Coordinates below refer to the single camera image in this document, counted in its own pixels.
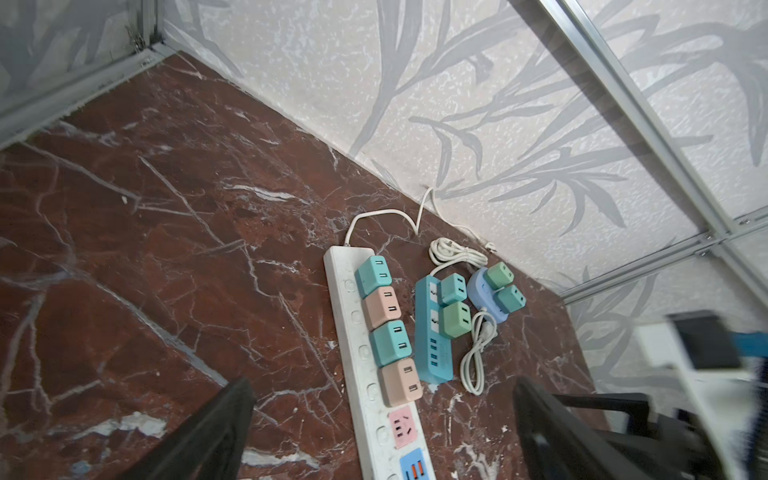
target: teal usb charger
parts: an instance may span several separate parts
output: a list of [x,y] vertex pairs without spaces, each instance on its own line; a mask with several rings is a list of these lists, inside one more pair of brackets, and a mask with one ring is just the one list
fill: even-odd
[[371,332],[373,359],[379,368],[404,359],[413,352],[402,320],[391,320]]
[[438,283],[438,298],[440,306],[448,306],[467,299],[467,284],[464,277],[452,273]]
[[517,312],[525,306],[525,297],[515,285],[505,286],[493,296],[505,313]]
[[384,257],[369,257],[355,272],[355,281],[362,298],[366,298],[380,286],[392,285],[392,275],[389,274]]

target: red marble surface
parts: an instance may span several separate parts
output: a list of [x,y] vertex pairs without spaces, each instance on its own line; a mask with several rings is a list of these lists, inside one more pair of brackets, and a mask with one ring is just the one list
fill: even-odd
[[[0,477],[111,478],[239,376],[240,478],[360,477],[322,258],[355,214],[411,200],[181,56],[0,161]],[[426,246],[472,244],[423,225],[353,235],[387,258],[411,335]],[[562,302],[515,273],[528,306],[486,351],[486,394],[457,377],[418,401],[438,478],[527,476],[517,376],[593,389]]]

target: power strip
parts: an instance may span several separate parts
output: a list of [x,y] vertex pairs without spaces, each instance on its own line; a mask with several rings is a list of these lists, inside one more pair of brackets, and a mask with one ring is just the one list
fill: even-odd
[[373,250],[369,248],[330,247],[323,256],[362,477],[365,480],[414,480],[412,476],[406,478],[401,458],[421,449],[427,475],[419,477],[434,480],[435,470],[414,402],[406,405],[413,414],[417,438],[401,449],[395,448],[389,413],[403,406],[389,408],[384,404],[379,369],[373,360],[369,331],[362,312],[362,298],[355,281],[357,269],[373,255]]

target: leaf patterned wallpaper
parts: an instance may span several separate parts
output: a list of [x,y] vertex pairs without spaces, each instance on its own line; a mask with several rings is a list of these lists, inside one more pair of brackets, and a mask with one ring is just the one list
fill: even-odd
[[[584,6],[734,213],[768,204],[763,3]],[[168,38],[553,289],[698,233],[537,2],[165,5]]]
[[765,207],[768,3],[581,5],[595,23],[614,9],[601,33],[670,132],[711,135],[686,154],[726,212],[737,217]]
[[129,0],[2,0],[0,99],[132,52]]

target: white power cord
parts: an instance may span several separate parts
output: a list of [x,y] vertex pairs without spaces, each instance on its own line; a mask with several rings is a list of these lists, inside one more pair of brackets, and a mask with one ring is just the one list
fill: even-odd
[[430,275],[451,266],[454,263],[466,262],[475,268],[488,265],[488,258],[477,250],[459,245],[455,241],[440,237],[429,244],[429,259],[437,265]]
[[[386,210],[374,210],[373,212],[357,214],[355,215],[355,218],[352,219],[352,223],[349,224],[349,229],[346,231],[346,236],[344,237],[344,246],[349,247],[349,239],[352,237],[352,231],[355,230],[357,220],[366,217],[374,217],[376,215],[399,215],[400,217],[405,218],[406,221],[410,224],[411,228],[413,229],[413,233],[419,235],[419,227],[421,226],[422,214],[424,213],[424,204],[426,203],[427,196],[430,193],[432,194],[432,205],[435,207],[435,213],[441,220],[454,228],[462,228],[467,230],[472,236],[475,237],[475,239],[477,239],[478,242],[483,243],[487,250],[490,250],[491,252],[495,251],[494,244],[485,241],[485,239],[480,237],[472,228],[465,225],[459,225],[458,223],[451,223],[447,221],[442,216],[442,214],[440,214],[440,210],[438,210],[437,203],[435,202],[435,189],[432,187],[428,187],[427,191],[424,192],[424,197],[422,197],[422,202],[419,205],[419,215],[416,217],[416,222],[414,222],[406,212],[394,208],[388,208]],[[476,268],[480,268],[488,264],[487,256],[483,255],[475,249],[464,247],[445,237],[440,237],[437,240],[432,241],[432,243],[429,245],[429,258],[435,265],[437,265],[437,267],[430,273],[430,275],[435,275],[435,273],[446,268],[447,266],[451,266],[454,263],[459,262],[467,262]]]
[[[491,340],[496,337],[496,320],[493,315],[483,308],[472,317],[472,348],[464,355],[458,368],[462,385],[472,395],[482,394],[485,388],[485,367],[482,364],[482,352]],[[475,381],[469,375],[472,362],[475,364]]]

